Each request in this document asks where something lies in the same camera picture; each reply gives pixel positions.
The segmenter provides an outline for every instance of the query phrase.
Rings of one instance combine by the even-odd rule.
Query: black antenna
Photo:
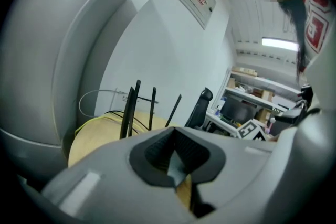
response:
[[[137,80],[137,84],[135,85],[135,91],[134,91],[134,94],[133,94],[131,102],[130,102],[130,127],[128,129],[128,136],[132,136],[135,106],[137,105],[137,100],[138,100],[138,94],[139,94],[139,90],[140,90],[140,85],[141,85],[141,81]]]
[[[120,129],[120,139],[126,138],[127,136],[127,128],[129,126],[130,122],[130,105],[131,105],[131,99],[132,96],[134,96],[135,90],[133,87],[131,87],[130,92],[128,94],[126,106],[125,106],[125,111],[124,111],[124,116],[122,118],[122,123],[121,123],[121,129]]]
[[[174,106],[174,108],[173,108],[173,111],[172,111],[172,113],[170,114],[169,119],[168,119],[168,121],[167,121],[165,127],[168,127],[168,125],[170,124],[170,121],[172,120],[172,117],[173,117],[173,115],[174,115],[174,113],[175,113],[175,110],[177,109],[177,106],[179,105],[179,102],[180,102],[181,98],[182,98],[182,95],[179,95],[179,96],[178,96],[178,99],[177,99],[177,101],[176,101],[176,104],[175,104],[175,106]]]
[[[156,87],[153,88],[152,101],[151,101],[151,112],[149,114],[149,124],[148,131],[152,130],[153,114],[154,114],[154,105],[155,105],[155,96],[156,96]]]

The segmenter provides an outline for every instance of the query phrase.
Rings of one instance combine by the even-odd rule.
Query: fluorescent light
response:
[[[263,37],[261,40],[261,44],[263,46],[268,46],[268,47],[275,47],[275,48],[280,48],[280,49],[298,51],[298,44],[292,41],[287,41],[287,40]]]

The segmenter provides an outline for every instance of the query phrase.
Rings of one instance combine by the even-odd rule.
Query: black office chair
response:
[[[196,103],[193,112],[191,113],[187,123],[185,124],[185,127],[201,130],[201,126],[203,125],[205,120],[206,110],[212,98],[213,94],[211,90],[205,88],[199,96],[198,102]]]

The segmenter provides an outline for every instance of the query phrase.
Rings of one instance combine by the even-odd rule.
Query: white wire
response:
[[[79,109],[80,113],[82,113],[84,116],[89,117],[89,118],[96,118],[96,117],[99,117],[100,115],[98,115],[98,116],[95,116],[95,115],[86,115],[86,114],[82,111],[82,109],[80,108],[80,103],[82,102],[82,99],[83,99],[85,96],[87,96],[88,94],[93,93],[93,92],[114,92],[114,95],[113,95],[113,98],[112,98],[112,101],[111,101],[111,105],[110,105],[110,108],[111,108],[111,107],[112,107],[112,104],[113,104],[113,101],[114,101],[114,96],[115,96],[115,94],[117,93],[117,88],[115,89],[115,91],[113,91],[113,90],[93,90],[93,91],[89,91],[89,92],[85,93],[85,94],[79,99],[78,109]]]

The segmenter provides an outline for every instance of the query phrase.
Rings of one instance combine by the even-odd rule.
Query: ceiling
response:
[[[296,82],[296,52],[261,45],[263,37],[296,41],[289,18],[271,0],[229,0],[232,11],[229,30],[240,66],[254,68],[259,74],[288,86]]]

